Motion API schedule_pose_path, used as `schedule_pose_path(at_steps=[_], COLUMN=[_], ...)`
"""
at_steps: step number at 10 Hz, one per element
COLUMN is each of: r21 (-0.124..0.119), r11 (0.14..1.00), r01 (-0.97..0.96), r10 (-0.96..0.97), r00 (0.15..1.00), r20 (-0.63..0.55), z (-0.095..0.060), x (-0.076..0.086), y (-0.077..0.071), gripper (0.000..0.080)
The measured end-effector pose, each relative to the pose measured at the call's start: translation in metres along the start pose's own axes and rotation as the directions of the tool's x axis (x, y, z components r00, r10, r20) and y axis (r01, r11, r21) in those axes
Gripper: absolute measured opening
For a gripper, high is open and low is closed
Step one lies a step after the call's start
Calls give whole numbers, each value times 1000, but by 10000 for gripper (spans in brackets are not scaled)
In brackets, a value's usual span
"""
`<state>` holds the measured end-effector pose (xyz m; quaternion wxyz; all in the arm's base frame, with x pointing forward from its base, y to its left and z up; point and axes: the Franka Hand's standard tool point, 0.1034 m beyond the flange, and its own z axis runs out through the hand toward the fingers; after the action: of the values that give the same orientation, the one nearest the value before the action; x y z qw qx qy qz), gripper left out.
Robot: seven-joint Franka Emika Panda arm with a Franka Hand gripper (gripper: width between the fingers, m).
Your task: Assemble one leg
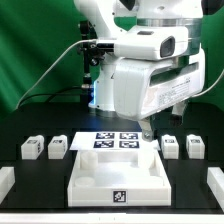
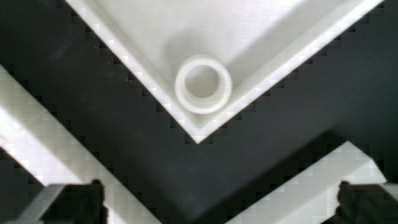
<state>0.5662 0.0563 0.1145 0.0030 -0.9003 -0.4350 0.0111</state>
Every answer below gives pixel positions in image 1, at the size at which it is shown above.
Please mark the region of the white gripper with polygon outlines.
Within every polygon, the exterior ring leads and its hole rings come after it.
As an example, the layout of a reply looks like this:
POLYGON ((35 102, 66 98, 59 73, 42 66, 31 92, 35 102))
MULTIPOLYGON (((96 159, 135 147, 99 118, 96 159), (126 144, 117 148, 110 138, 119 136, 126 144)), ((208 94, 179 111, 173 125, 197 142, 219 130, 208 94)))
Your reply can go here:
POLYGON ((148 117, 173 106, 170 123, 180 126, 187 103, 202 91, 205 82, 205 54, 189 57, 189 64, 175 69, 174 59, 157 62, 121 59, 114 72, 114 108, 125 119, 139 121, 142 139, 154 139, 152 118, 148 117))

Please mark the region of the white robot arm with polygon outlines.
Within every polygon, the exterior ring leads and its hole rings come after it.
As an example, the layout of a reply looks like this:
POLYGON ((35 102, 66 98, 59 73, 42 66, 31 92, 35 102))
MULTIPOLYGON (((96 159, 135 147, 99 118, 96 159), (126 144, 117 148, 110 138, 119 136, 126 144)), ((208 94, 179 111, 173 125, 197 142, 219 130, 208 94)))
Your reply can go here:
POLYGON ((202 0, 74 0, 96 39, 100 64, 89 107, 139 123, 153 139, 152 116, 171 108, 181 125, 187 100, 203 89, 202 0))

